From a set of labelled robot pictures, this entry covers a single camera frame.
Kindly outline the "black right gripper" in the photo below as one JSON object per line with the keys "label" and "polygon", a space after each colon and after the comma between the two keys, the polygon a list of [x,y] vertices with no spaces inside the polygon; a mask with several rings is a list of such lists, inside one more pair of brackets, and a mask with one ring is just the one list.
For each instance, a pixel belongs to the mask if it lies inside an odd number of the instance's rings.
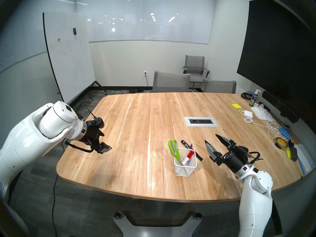
{"label": "black right gripper", "polygon": [[248,148],[236,146],[236,143],[233,140],[229,140],[218,134],[216,134],[216,137],[229,150],[226,154],[222,155],[222,153],[218,152],[213,145],[205,140],[204,142],[210,159],[218,166],[225,164],[233,173],[238,172],[248,162]]}

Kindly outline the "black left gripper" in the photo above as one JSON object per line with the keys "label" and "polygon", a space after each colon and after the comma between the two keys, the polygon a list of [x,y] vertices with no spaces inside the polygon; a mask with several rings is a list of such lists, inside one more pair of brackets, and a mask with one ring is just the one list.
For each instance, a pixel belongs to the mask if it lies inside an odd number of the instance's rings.
{"label": "black left gripper", "polygon": [[89,145],[92,150],[103,154],[112,149],[109,145],[99,141],[99,137],[104,136],[103,132],[96,127],[87,127],[85,135],[82,137],[82,143]]}

